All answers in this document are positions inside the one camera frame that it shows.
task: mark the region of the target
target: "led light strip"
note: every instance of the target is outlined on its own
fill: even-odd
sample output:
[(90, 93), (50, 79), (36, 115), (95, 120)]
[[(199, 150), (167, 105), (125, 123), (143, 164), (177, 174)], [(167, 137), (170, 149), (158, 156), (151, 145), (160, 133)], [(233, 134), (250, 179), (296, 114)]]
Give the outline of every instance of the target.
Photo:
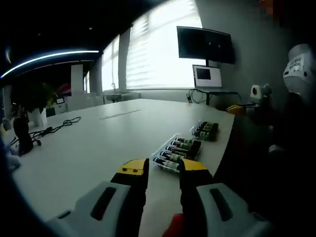
[(39, 58), (35, 58), (35, 59), (31, 59), (29, 61), (26, 61), (24, 63), (19, 64), (18, 66), (15, 66), (14, 68), (11, 68), (9, 71), (5, 72), (1, 78), (3, 78), (4, 76), (8, 75), (9, 73), (11, 73), (12, 71), (14, 71), (15, 69), (22, 67), (28, 63), (32, 63), (35, 62), (37, 60), (41, 60), (44, 58), (50, 58), (50, 57), (55, 57), (55, 56), (59, 56), (59, 55), (65, 55), (65, 54), (75, 54), (75, 53), (98, 53), (98, 50), (81, 50), (81, 51), (69, 51), (69, 52), (62, 52), (62, 53), (54, 53), (54, 54), (49, 54), (49, 55), (45, 55)]

